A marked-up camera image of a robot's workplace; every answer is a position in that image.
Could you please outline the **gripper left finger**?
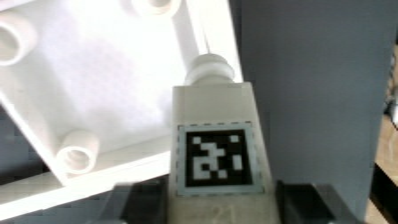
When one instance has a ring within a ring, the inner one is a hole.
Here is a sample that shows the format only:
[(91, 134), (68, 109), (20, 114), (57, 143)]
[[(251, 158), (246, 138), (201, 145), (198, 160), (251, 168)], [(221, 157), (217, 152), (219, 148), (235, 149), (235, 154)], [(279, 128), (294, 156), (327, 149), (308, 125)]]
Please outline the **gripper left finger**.
[(114, 187), (96, 224), (167, 224), (167, 179)]

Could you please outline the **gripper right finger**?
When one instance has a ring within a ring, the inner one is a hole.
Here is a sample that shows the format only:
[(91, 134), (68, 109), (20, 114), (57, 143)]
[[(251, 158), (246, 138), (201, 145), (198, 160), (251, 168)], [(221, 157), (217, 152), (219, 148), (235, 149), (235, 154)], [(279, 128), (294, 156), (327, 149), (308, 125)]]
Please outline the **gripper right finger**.
[(338, 224), (338, 216), (313, 184), (278, 181), (276, 194), (283, 224)]

